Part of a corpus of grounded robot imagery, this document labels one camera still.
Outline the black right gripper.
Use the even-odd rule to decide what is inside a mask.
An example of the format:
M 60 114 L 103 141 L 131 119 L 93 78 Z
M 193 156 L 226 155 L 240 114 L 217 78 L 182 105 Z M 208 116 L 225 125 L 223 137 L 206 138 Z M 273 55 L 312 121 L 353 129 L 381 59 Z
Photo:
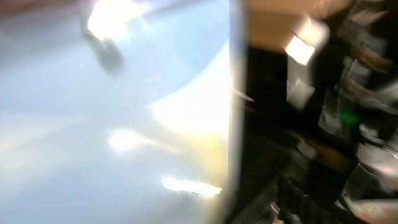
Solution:
M 243 1 L 231 223 L 397 222 L 397 2 Z

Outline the blue Samsung Galaxy smartphone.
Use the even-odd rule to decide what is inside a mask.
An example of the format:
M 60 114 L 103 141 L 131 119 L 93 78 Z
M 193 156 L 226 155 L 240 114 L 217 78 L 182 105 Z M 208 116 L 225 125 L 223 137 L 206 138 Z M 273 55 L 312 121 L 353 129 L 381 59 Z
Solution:
M 1 222 L 223 223 L 241 1 L 2 1 Z

